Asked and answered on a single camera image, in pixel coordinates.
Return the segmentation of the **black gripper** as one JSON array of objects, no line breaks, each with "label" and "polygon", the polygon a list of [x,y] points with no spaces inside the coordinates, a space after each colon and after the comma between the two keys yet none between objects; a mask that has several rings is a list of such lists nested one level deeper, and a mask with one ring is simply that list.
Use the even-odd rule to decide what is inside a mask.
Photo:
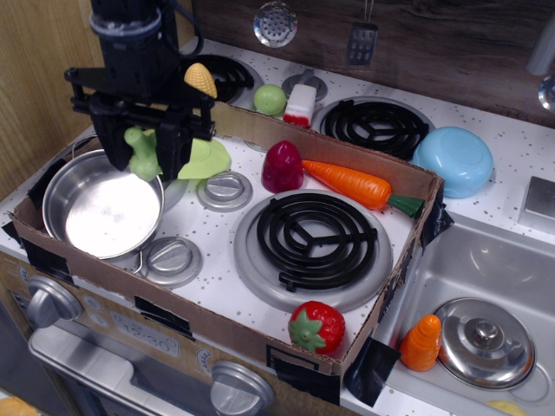
[{"label": "black gripper", "polygon": [[76,112],[89,114],[95,132],[117,169],[130,160],[128,127],[155,129],[156,155],[165,181],[177,179],[190,159],[192,137],[214,133],[214,99],[184,82],[176,35],[100,36],[103,65],[70,68]]}]

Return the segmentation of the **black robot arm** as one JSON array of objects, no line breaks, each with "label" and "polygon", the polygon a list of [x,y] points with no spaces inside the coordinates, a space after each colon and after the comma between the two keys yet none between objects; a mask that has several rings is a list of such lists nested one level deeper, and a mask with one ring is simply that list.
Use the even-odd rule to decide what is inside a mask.
[{"label": "black robot arm", "polygon": [[93,1],[91,29],[101,46],[101,68],[70,68],[73,109],[90,116],[108,160],[126,168],[130,127],[152,129],[166,180],[176,179],[193,139],[210,140],[215,100],[188,85],[175,15],[191,15],[176,1]]}]

